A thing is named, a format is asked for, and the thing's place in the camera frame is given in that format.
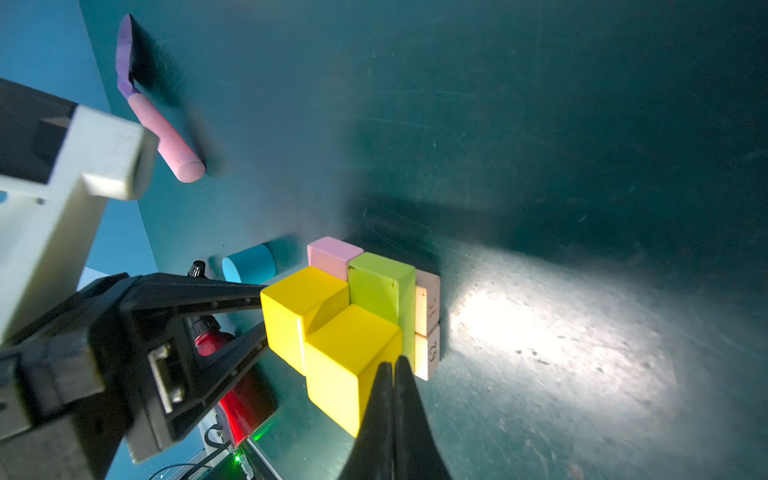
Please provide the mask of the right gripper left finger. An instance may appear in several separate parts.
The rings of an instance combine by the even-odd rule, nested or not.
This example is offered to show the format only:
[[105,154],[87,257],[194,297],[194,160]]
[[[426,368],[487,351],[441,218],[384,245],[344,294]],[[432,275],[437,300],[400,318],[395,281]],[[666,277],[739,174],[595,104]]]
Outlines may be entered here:
[[393,367],[378,366],[368,405],[339,479],[392,479],[394,451]]

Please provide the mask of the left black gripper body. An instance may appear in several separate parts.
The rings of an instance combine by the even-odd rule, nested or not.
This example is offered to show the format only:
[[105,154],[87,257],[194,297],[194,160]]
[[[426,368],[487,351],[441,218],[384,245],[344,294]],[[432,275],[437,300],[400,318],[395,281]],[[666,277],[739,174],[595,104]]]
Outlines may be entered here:
[[192,318],[257,309],[257,285],[170,274],[92,282],[1,348],[1,475],[102,479],[183,440],[256,364],[257,326],[201,355]]

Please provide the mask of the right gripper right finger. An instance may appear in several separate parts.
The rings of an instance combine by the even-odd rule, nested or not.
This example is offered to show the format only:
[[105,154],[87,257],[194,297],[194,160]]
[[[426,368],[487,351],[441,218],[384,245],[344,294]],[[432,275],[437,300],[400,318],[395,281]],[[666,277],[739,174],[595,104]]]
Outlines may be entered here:
[[394,478],[450,479],[405,356],[400,356],[395,363],[393,388]]

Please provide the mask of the yellow cube block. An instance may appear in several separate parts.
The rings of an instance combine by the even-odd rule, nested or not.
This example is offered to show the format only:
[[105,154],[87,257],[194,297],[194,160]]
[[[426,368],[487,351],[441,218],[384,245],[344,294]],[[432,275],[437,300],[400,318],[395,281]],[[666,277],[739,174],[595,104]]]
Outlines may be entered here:
[[308,398],[355,437],[371,396],[377,368],[402,353],[402,331],[357,305],[351,305],[305,342]]
[[305,341],[349,306],[349,285],[320,269],[306,267],[260,293],[270,349],[305,374]]

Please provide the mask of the tan wood block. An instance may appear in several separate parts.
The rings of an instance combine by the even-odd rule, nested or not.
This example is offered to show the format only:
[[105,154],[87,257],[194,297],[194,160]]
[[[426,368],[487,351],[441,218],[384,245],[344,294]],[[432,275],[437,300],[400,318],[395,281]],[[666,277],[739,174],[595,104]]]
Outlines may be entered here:
[[440,277],[416,270],[415,332],[427,336],[440,319]]
[[435,374],[441,355],[441,327],[436,325],[426,336],[416,334],[413,372],[429,381]]

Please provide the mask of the lime green rectangular block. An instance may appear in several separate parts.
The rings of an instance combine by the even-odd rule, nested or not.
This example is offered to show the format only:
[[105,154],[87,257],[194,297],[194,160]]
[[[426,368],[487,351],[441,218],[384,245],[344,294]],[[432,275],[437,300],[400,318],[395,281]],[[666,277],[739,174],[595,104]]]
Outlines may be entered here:
[[365,252],[347,267],[350,301],[398,325],[402,354],[415,366],[416,269],[414,266]]

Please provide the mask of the pink rectangular block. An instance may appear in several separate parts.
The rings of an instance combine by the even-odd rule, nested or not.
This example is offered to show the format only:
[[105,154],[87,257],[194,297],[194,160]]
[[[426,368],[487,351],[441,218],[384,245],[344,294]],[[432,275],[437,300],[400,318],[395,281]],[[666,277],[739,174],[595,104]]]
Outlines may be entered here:
[[308,263],[339,280],[348,281],[348,265],[364,250],[342,240],[326,236],[307,245]]

